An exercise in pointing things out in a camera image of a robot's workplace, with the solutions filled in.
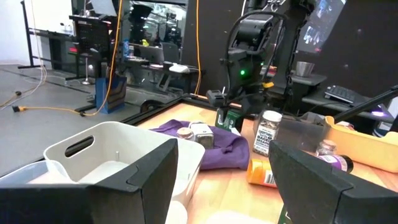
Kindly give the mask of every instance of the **keyboard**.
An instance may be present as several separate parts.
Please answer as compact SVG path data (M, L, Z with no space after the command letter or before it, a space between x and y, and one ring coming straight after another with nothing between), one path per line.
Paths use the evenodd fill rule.
M353 90L349 90L347 88L336 85L328 86L325 91L325 98L331 98L331 100L335 98L337 100L341 100L347 103L355 103L359 100L362 101L362 97L358 93L354 92Z

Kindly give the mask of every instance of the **white jar lid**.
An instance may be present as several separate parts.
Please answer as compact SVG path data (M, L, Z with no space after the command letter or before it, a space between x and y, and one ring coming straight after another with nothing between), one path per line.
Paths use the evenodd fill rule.
M282 115L275 111L265 111L262 118L273 122L280 122L282 120Z

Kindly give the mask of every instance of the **white box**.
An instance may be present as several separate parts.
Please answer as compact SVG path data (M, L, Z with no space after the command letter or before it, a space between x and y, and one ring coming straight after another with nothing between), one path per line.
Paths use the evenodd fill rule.
M92 145L67 157L68 147L92 136ZM166 140L166 134L122 124L103 122L48 147L44 151L47 160L55 160L67 171L72 181L95 184L136 162ZM172 200L188 206L193 186L205 148L199 143L178 139L177 177Z

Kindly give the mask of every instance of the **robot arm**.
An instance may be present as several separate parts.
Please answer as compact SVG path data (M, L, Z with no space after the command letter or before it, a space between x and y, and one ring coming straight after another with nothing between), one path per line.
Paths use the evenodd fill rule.
M285 76L291 83L300 28L315 5L315 0L270 0L262 10L239 18L229 33L225 56L220 59L228 76L228 93L210 90L206 94L209 102L224 109L224 114L231 101L240 102L243 114L259 113L266 102L266 91L273 85L267 77L271 64L277 66L276 75Z

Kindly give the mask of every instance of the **screen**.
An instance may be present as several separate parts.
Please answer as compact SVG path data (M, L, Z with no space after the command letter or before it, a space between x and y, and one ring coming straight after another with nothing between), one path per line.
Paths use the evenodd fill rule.
M297 50L320 53L346 0L317 0L318 6L302 27Z

